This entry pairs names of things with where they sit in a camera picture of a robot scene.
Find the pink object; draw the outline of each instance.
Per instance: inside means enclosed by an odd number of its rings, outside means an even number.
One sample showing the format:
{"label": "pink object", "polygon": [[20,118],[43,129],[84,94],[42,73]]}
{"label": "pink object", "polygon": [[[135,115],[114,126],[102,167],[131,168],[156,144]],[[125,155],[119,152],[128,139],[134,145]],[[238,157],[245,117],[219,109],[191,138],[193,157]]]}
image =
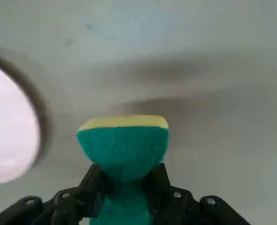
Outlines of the pink object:
{"label": "pink object", "polygon": [[40,144],[35,110],[22,89],[0,69],[0,183],[25,174]]}

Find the white surface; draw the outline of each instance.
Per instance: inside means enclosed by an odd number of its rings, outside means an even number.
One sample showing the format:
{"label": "white surface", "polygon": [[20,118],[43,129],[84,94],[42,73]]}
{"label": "white surface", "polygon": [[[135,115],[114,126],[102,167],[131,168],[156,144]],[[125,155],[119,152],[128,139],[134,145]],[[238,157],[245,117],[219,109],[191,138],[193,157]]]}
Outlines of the white surface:
{"label": "white surface", "polygon": [[0,210],[81,180],[87,119],[150,112],[170,125],[174,185],[277,224],[277,0],[0,0],[0,55],[54,128],[41,164],[0,186]]}
{"label": "white surface", "polygon": [[38,118],[23,91],[0,70],[0,183],[26,173],[38,154]]}

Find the green sponge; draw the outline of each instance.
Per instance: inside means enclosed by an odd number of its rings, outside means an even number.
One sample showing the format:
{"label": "green sponge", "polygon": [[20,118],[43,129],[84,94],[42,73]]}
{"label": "green sponge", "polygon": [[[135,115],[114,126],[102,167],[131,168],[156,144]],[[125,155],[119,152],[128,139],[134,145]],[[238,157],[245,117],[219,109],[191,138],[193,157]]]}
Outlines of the green sponge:
{"label": "green sponge", "polygon": [[152,222],[143,178],[167,150],[169,132],[163,117],[135,115],[93,119],[77,134],[85,154],[112,180],[114,191],[90,225],[148,225]]}

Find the screw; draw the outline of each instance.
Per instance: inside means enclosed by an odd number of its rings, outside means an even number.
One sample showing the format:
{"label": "screw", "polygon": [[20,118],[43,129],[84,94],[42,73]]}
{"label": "screw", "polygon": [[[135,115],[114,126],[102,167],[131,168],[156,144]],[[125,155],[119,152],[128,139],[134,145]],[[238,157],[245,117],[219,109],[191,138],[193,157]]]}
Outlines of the screw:
{"label": "screw", "polygon": [[29,199],[28,201],[26,201],[26,204],[27,204],[27,205],[31,205],[31,204],[33,204],[33,203],[35,203],[35,201],[32,200],[32,199]]}
{"label": "screw", "polygon": [[210,205],[214,205],[215,204],[215,200],[213,198],[207,198],[206,201],[208,202],[208,204]]}
{"label": "screw", "polygon": [[181,194],[179,192],[174,192],[174,197],[175,198],[181,198]]}
{"label": "screw", "polygon": [[63,193],[62,194],[62,198],[67,198],[67,197],[69,197],[69,193]]}

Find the green foam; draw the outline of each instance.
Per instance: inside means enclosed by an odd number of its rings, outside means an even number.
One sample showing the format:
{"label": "green foam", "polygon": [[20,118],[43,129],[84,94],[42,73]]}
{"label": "green foam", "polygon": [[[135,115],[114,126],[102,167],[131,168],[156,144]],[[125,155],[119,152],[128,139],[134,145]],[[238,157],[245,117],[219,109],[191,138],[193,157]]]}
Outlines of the green foam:
{"label": "green foam", "polygon": [[161,127],[111,127],[77,134],[85,154],[113,181],[98,218],[90,225],[148,225],[143,178],[159,164],[167,150],[169,132]]}

